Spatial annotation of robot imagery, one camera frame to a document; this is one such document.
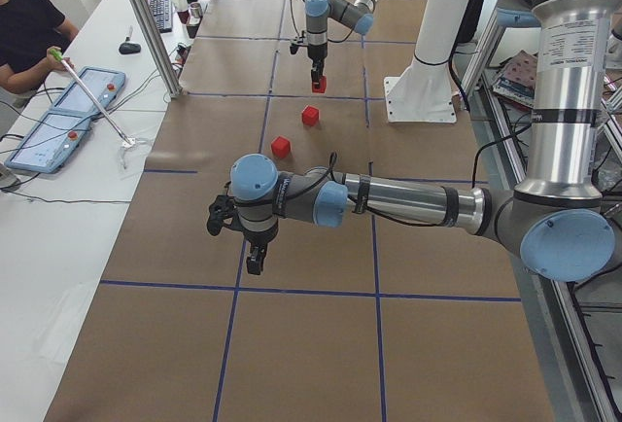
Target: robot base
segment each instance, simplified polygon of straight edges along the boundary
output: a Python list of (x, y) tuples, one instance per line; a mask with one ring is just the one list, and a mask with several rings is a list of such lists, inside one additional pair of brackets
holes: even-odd
[(401, 77), (386, 77), (384, 86), (390, 123), (456, 121), (445, 67), (429, 67), (413, 62)]

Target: person's arm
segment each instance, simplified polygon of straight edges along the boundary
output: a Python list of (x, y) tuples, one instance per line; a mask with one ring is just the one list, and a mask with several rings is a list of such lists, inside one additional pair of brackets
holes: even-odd
[(19, 73), (15, 73), (9, 64), (4, 64), (0, 66), (0, 87), (14, 94), (26, 93), (42, 84), (52, 70), (65, 70), (65, 68), (50, 53), (29, 69)]
[(55, 28), (55, 30), (69, 41), (74, 41), (74, 38), (76, 38), (80, 32), (78, 27), (69, 21), (68, 18), (66, 18), (57, 28)]

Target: black cable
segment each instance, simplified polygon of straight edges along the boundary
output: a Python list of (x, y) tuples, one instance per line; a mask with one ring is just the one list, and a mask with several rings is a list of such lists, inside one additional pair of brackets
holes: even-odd
[(33, 94), (31, 96), (35, 97), (35, 96), (41, 96), (42, 94), (49, 94), (49, 93), (61, 93), (62, 91), (65, 91), (65, 88), (61, 88), (61, 87), (52, 87), (52, 88), (45, 88), (45, 89), (40, 89), (39, 91), (37, 91), (35, 94)]
[(14, 152), (14, 151), (16, 151), (16, 150), (29, 150), (29, 149), (31, 149), (31, 148), (38, 147), (39, 145), (43, 145), (44, 143), (48, 143), (48, 142), (52, 141), (53, 139), (58, 138), (58, 137), (60, 137), (60, 136), (64, 135), (66, 132), (68, 132), (68, 131), (70, 131), (70, 130), (75, 130), (75, 131), (77, 131), (77, 132), (84, 132), (84, 133), (90, 132), (90, 128), (87, 128), (86, 130), (82, 130), (82, 129), (77, 129), (77, 130), (76, 130), (76, 127), (77, 127), (78, 125), (80, 125), (81, 123), (83, 123), (84, 121), (86, 121), (86, 120), (88, 120), (88, 119), (90, 119), (90, 116), (87, 116), (87, 117), (85, 117), (85, 118), (80, 119), (80, 120), (79, 120), (79, 121), (77, 121), (77, 122), (75, 123), (75, 125), (74, 125), (73, 127), (71, 127), (71, 128), (60, 128), (60, 127), (55, 127), (55, 126), (53, 126), (53, 125), (49, 125), (48, 123), (44, 123), (45, 125), (48, 125), (48, 126), (50, 126), (51, 128), (55, 128), (55, 129), (58, 129), (58, 130), (63, 130), (63, 132), (62, 132), (62, 133), (58, 133), (57, 135), (55, 135), (55, 136), (53, 136), (53, 137), (47, 138), (46, 140), (42, 140), (41, 142), (36, 143), (36, 144), (34, 144), (34, 145), (26, 145), (26, 146), (22, 146), (22, 147), (12, 148), (11, 150), (4, 150), (4, 151), (0, 152), (0, 155), (3, 155), (3, 154), (5, 154), (5, 153), (12, 153), (12, 152)]
[(330, 38), (328, 38), (328, 42), (329, 42), (329, 43), (335, 43), (335, 44), (337, 44), (337, 43), (345, 43), (346, 41), (348, 41), (348, 38), (350, 38), (350, 35), (352, 35), (352, 33), (353, 33), (353, 32), (354, 32), (354, 28), (352, 28), (352, 29), (350, 30), (350, 33), (348, 33), (348, 34), (345, 36), (345, 38), (343, 38), (343, 39), (341, 39), (341, 40), (331, 40)]
[(472, 189), (475, 188), (475, 178), (476, 178), (476, 174), (477, 174), (477, 162), (479, 160), (479, 156), (482, 154), (482, 152), (484, 150), (486, 150), (487, 148), (493, 147), (495, 145), (499, 145), (499, 143), (504, 142), (505, 140), (509, 140), (510, 138), (514, 138), (517, 137), (518, 135), (520, 135), (523, 132), (526, 132), (527, 130), (529, 130), (530, 128), (532, 128), (532, 125), (525, 125), (525, 127), (521, 128), (518, 132), (513, 132), (510, 133), (509, 135), (505, 135), (503, 138), (500, 138), (499, 140), (495, 140), (494, 142), (490, 142), (487, 143), (486, 145), (483, 145), (482, 147), (479, 148), (479, 150), (477, 150), (477, 153), (475, 154), (475, 160), (473, 162), (473, 174), (470, 180), (470, 186)]
[(46, 87), (46, 81), (43, 81), (43, 91), (46, 93), (46, 96), (48, 97), (48, 100), (50, 101), (50, 104), (52, 104), (52, 97), (50, 96), (50, 91), (48, 90), (48, 87)]
[(617, 78), (617, 79), (615, 79), (615, 80), (610, 80), (609, 82), (606, 82), (606, 83), (605, 83), (605, 86), (607, 86), (607, 85), (611, 85), (611, 84), (615, 84), (616, 82), (619, 82), (619, 81), (621, 81), (621, 80), (622, 80), (622, 77), (619, 77), (619, 78)]
[[(330, 179), (333, 182), (336, 182), (337, 184), (341, 184), (341, 183), (339, 183), (335, 179), (334, 173), (332, 172), (332, 169), (330, 170)], [(349, 194), (348, 194), (348, 199), (350, 201), (352, 201), (355, 205), (359, 204), (359, 201), (356, 198), (354, 198), (353, 196), (349, 195)], [(366, 206), (365, 209), (369, 213), (372, 213), (372, 214), (374, 214), (376, 216), (379, 216), (380, 218), (384, 218), (386, 220), (393, 221), (394, 223), (398, 223), (399, 225), (410, 226), (412, 228), (433, 228), (433, 227), (440, 226), (440, 225), (433, 225), (433, 224), (428, 224), (428, 223), (412, 223), (412, 222), (409, 222), (409, 221), (404, 221), (404, 220), (396, 218), (396, 217), (394, 217), (392, 215), (389, 215), (389, 214), (385, 213), (384, 211), (380, 211), (380, 210), (378, 210), (376, 208), (371, 208), (370, 206)]]
[(16, 133), (5, 133), (4, 135), (0, 137), (0, 142), (4, 140), (5, 138), (9, 138), (9, 137), (22, 139), (23, 135), (17, 135)]
[(292, 15), (292, 25), (294, 26), (295, 36), (300, 36), (300, 33), (298, 32), (298, 27), (295, 25), (294, 1), (292, 0), (290, 0), (290, 14)]
[(75, 203), (92, 203), (92, 204), (107, 204), (107, 205), (128, 205), (130, 203), (129, 200), (88, 200), (88, 199), (80, 199), (80, 200), (52, 199), (52, 200), (48, 200), (46, 198), (42, 198), (42, 197), (37, 196), (37, 195), (28, 195), (27, 193), (11, 192), (11, 191), (8, 191), (7, 189), (0, 189), (0, 191), (3, 192), (3, 193), (9, 193), (11, 195), (21, 196), (23, 198), (28, 198), (29, 200), (43, 201), (44, 203), (63, 203), (63, 204), (66, 204), (66, 205), (75, 204)]
[(609, 155), (611, 155), (611, 150), (613, 150), (613, 147), (609, 147), (601, 163), (598, 165), (598, 167), (594, 168), (592, 172), (599, 172), (599, 169), (603, 167), (603, 164), (605, 164), (606, 159), (609, 158)]
[(590, 276), (589, 278), (587, 278), (585, 281), (583, 281), (582, 283), (576, 284), (574, 286), (574, 288), (572, 288), (572, 291), (574, 293), (576, 293), (579, 289), (583, 288), (584, 286), (587, 286), (588, 284), (590, 284), (592, 281), (594, 281), (597, 278), (600, 278), (601, 276), (605, 276), (606, 274), (610, 274), (613, 271), (617, 271), (618, 269), (620, 269), (620, 267), (622, 266), (622, 263), (617, 264), (616, 266), (614, 266), (613, 268), (607, 269), (605, 271), (599, 271), (598, 273), (594, 274), (593, 276)]
[(606, 191), (601, 191), (601, 193), (603, 195), (613, 195), (615, 194), (615, 192), (613, 191), (613, 189), (615, 189), (616, 187), (618, 187), (620, 184), (622, 184), (622, 179), (619, 179), (615, 184), (613, 184), (613, 186), (611, 186), (610, 189), (606, 190)]
[(0, 192), (4, 192), (4, 193), (14, 193), (12, 191), (10, 191), (10, 189), (13, 189), (15, 187), (20, 187), (23, 186), (24, 184), (28, 184), (30, 181), (38, 178), (41, 175), (40, 172), (36, 173), (34, 176), (32, 176), (30, 179), (26, 179), (25, 181), (17, 181), (14, 184), (11, 184), (10, 186), (7, 187), (3, 187), (2, 189), (0, 189)]
[(25, 116), (23, 113), (21, 113), (19, 111), (18, 108), (16, 108), (15, 106), (7, 103), (6, 101), (2, 101), (0, 100), (0, 104), (4, 104), (5, 106), (7, 106), (8, 108), (10, 108), (14, 113), (16, 113), (18, 116), (23, 117), (24, 119), (28, 119), (29, 121), (32, 121), (34, 123), (42, 123), (43, 125), (47, 125), (48, 127), (51, 128), (55, 128), (56, 130), (72, 130), (73, 128), (61, 128), (61, 127), (56, 127), (55, 125), (52, 125), (50, 123), (46, 123), (44, 121), (41, 121), (39, 119), (35, 119), (35, 118), (31, 118), (29, 116)]
[(412, 228), (437, 228), (440, 225), (432, 225), (432, 224), (428, 224), (428, 223), (411, 223), (409, 221), (403, 221), (400, 220), (398, 218), (395, 218), (391, 215), (388, 215), (380, 210), (376, 210), (375, 208), (371, 208), (371, 207), (367, 207), (367, 211), (369, 213), (373, 213), (376, 216), (379, 216), (380, 218), (384, 218), (386, 220), (389, 221), (393, 221), (394, 223), (398, 223), (399, 225), (404, 225), (404, 226), (410, 226)]
[(136, 90), (134, 90), (132, 93), (130, 93), (128, 96), (126, 96), (124, 99), (122, 99), (119, 103), (117, 103), (115, 106), (113, 106), (111, 108), (110, 112), (114, 112), (117, 111), (123, 104), (127, 103), (130, 99), (135, 98), (138, 94), (142, 93), (145, 88), (147, 88), (147, 86), (156, 78), (159, 77), (159, 74), (152, 76), (151, 78), (145, 80), (145, 82), (143, 82), (143, 84), (138, 87)]
[(454, 54), (455, 53), (456, 53), (456, 46), (454, 46), (454, 49), (451, 51), (451, 54), (449, 55), (449, 58), (447, 59), (449, 75), (451, 76), (451, 80), (454, 81), (454, 84), (456, 84), (456, 87), (458, 88), (458, 93), (460, 94), (460, 97), (463, 99), (465, 103), (466, 111), (470, 113), (470, 103), (468, 102), (467, 94), (465, 93), (465, 89), (463, 88), (463, 82), (460, 80), (460, 78), (458, 77), (458, 74), (454, 70)]
[[(303, 196), (304, 194), (318, 187), (320, 184), (322, 184), (325, 181), (325, 179), (327, 179), (328, 175), (332, 173), (332, 170), (334, 169), (334, 166), (336, 165), (336, 163), (337, 163), (337, 153), (332, 152), (328, 160), (328, 168), (324, 172), (324, 174), (322, 174), (322, 176), (317, 181), (315, 181), (313, 184), (309, 184), (304, 189), (301, 189), (300, 191), (293, 193), (291, 195), (286, 195), (285, 200), (286, 201), (294, 200), (295, 198)], [(236, 201), (235, 204), (237, 206), (243, 206), (243, 207), (264, 206), (264, 205), (271, 205), (272, 200), (269, 199), (269, 200), (258, 200), (258, 201)]]
[(454, 84), (456, 84), (460, 97), (465, 102), (466, 111), (470, 113), (470, 103), (468, 102), (467, 94), (465, 93), (465, 90), (463, 89), (463, 83), (458, 78), (458, 74), (456, 74), (456, 71), (454, 70), (454, 65), (451, 61), (449, 62), (449, 75), (451, 76), (451, 79), (454, 81)]
[[(300, 32), (298, 31), (298, 27), (295, 24), (294, 2), (292, 0), (290, 0), (290, 15), (292, 16), (292, 25), (294, 26), (295, 36), (299, 37), (300, 36)], [(328, 38), (328, 42), (329, 43), (334, 43), (334, 44), (345, 43), (346, 41), (348, 41), (348, 39), (350, 38), (352, 33), (354, 33), (354, 28), (350, 29), (350, 32), (344, 38), (342, 38), (341, 40), (331, 40), (330, 38)]]

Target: robotic arm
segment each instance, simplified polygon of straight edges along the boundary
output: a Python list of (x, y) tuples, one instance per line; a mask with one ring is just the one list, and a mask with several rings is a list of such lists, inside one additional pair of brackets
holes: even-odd
[(324, 93), (327, 79), (324, 76), (324, 60), (328, 56), (328, 18), (365, 35), (373, 24), (373, 11), (378, 0), (306, 0), (306, 32), (302, 38), (292, 41), (291, 52), (297, 53), (300, 46), (307, 48), (312, 60), (311, 89), (314, 93)]
[(261, 155), (238, 160), (230, 190), (210, 206), (208, 230), (240, 230), (251, 243), (249, 272), (260, 274), (278, 218), (337, 227), (347, 206), (414, 226), (458, 227), (499, 242), (532, 271), (578, 281), (621, 260), (600, 214), (592, 154), (605, 73), (610, 17), (622, 0), (500, 0), (529, 8), (542, 25), (527, 177), (512, 192), (396, 182), (312, 170), (279, 173)]
[(263, 271), (279, 218), (336, 228), (348, 211), (416, 227), (462, 228), (499, 242), (529, 269), (555, 280), (588, 277), (613, 252), (613, 229), (589, 209), (560, 210), (517, 200), (510, 191), (461, 191), (333, 172), (332, 166), (297, 175), (279, 172), (263, 155), (246, 155), (233, 165), (230, 187), (210, 206), (209, 232), (241, 231), (251, 244), (251, 274)]

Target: label sticker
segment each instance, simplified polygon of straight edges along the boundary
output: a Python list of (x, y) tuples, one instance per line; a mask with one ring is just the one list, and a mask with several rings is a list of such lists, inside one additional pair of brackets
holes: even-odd
[(542, 29), (537, 71), (567, 67), (605, 70), (609, 20), (578, 20)]

